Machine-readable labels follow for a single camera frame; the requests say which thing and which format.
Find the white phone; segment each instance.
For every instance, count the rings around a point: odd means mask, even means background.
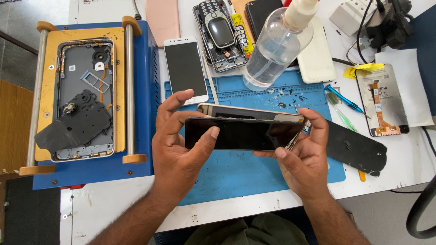
[[[197,39],[181,37],[163,42],[167,58],[172,93],[193,89],[194,96],[184,105],[198,104],[209,100],[203,62],[200,58]]]
[[[297,56],[298,66],[304,83],[330,82],[336,79],[336,72],[327,45],[327,38],[321,20],[314,16],[313,38],[310,44]]]

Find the sim card tray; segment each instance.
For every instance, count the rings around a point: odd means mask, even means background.
[[[94,83],[90,83],[88,80],[86,80],[86,77],[87,77],[88,75],[93,76],[93,77],[96,79],[96,81],[95,81]],[[102,93],[102,94],[104,94],[104,93],[109,89],[109,87],[110,87],[109,84],[107,84],[107,83],[105,83],[103,80],[99,79],[96,75],[92,74],[89,70],[87,70],[87,71],[83,74],[83,76],[82,76],[80,79],[83,80],[83,81],[85,81],[87,84],[91,85],[91,87],[95,88],[98,92],[100,92],[100,93]],[[97,87],[94,86],[94,84],[95,84],[96,82],[98,82],[98,81],[102,82],[102,84],[97,88]],[[106,86],[108,86],[108,87],[107,87],[105,90],[100,90],[100,88],[101,88],[103,85],[106,85]]]

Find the green toothbrush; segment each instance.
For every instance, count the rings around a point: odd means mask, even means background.
[[[357,133],[357,129],[354,128],[353,124],[351,124],[350,120],[339,110],[339,108],[336,106],[339,104],[339,99],[337,98],[336,94],[333,92],[327,93],[328,101],[333,105],[334,109],[336,110],[339,117],[342,119],[344,124],[347,126],[349,130],[352,130]]]

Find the glue tube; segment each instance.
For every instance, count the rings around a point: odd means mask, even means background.
[[[242,16],[236,13],[233,5],[230,5],[230,11],[232,12],[233,25],[235,26],[236,33],[241,41],[242,48],[244,49],[244,53],[248,59],[253,52],[253,43],[251,42],[250,37],[247,35],[247,28],[245,28]]]

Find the screw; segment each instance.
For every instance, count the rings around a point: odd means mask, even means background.
[[[68,217],[70,217],[70,216],[72,216],[72,214],[64,214],[64,215],[62,216],[62,218],[66,219],[66,218],[68,218]]]

